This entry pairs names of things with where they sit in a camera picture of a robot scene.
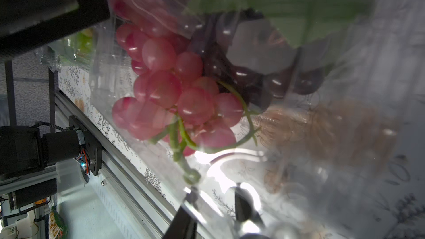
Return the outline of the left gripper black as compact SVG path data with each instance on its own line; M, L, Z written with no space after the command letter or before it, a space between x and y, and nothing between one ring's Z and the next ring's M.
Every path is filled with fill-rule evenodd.
M1 0L1 61L109 18L107 0Z

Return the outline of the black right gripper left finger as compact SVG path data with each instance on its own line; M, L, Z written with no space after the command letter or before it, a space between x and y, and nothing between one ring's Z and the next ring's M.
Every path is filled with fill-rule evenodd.
M190 212L192 206L198 200L198 189L192 187L175 214L169 228L162 239L196 239L198 219Z

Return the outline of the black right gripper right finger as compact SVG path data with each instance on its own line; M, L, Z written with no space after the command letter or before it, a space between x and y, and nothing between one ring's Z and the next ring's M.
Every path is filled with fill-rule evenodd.
M265 225L254 207L251 193L240 185L235 187L235 229L239 239L268 239L262 232Z

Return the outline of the green grape bunch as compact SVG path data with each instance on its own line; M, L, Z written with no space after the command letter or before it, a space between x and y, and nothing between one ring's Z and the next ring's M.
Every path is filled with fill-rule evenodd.
M94 30L83 29L73 35L74 48L78 52L91 54L94 46Z

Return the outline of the clear plastic container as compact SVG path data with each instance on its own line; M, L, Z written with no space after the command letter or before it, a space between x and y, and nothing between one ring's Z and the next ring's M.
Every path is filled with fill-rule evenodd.
M372 0L348 26L334 66L312 94L274 98L264 111L212 77L243 107L237 144L183 156L159 137L141 141L112 120L133 94L131 58L117 44L124 24L99 29L90 76L93 105L216 239L239 239L237 185L247 189L269 239L422 239L425 236L425 0Z
M73 35L56 40L34 51L35 57L51 71L60 71L63 66L76 66L89 72L93 63L92 56L96 47L96 32L94 30L94 46L91 54L78 52L74 48Z

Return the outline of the pink grape bunch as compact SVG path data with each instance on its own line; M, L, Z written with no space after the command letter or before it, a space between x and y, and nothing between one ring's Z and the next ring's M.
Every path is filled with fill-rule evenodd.
M111 0L124 20L117 44L136 74L131 96L118 99L112 120L141 141L159 137L183 156L234 148L241 101L205 74L207 62L177 33L190 0Z

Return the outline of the dark red grape bunch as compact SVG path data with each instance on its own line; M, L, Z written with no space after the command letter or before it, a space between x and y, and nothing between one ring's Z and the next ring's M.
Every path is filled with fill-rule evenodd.
M264 111L287 94L315 93L348 26L372 0L177 0L194 26L204 75L232 85Z

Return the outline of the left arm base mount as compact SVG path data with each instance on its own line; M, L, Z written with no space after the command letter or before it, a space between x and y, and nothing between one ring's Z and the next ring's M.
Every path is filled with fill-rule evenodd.
M97 175L101 168L101 145L76 116L67 128L50 125L54 133L41 135L40 126L1 127L1 194L11 210L56 194L60 162L81 161L86 174Z

